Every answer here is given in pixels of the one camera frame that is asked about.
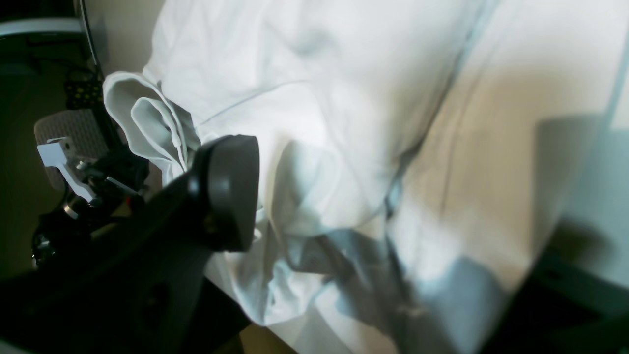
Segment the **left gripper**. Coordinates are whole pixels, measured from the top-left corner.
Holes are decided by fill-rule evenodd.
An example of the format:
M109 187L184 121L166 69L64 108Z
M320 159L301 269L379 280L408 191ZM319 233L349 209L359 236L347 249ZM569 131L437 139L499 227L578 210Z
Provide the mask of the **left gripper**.
M56 255L88 244L96 231L124 220L116 215L121 206L126 206L129 214L144 207L144 182L150 172L148 160L133 154L126 146L110 150L99 159L76 156L80 161L77 174L96 193L96 200L88 204L63 179L60 203L40 215L32 237L35 268L45 266Z

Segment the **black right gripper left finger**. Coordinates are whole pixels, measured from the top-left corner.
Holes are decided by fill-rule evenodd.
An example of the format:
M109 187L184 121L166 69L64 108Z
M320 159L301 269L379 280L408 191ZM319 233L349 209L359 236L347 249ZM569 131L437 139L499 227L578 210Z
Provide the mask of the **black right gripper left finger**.
M191 169L80 251L1 283L1 342L36 354L209 354L250 321L204 274L252 245L256 137L204 144Z

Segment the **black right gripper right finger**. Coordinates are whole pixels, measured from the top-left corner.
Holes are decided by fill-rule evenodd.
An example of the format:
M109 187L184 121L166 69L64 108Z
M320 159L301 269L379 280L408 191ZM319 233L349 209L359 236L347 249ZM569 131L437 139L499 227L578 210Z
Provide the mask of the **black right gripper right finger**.
M484 354L626 354L629 294L548 247L510 303Z

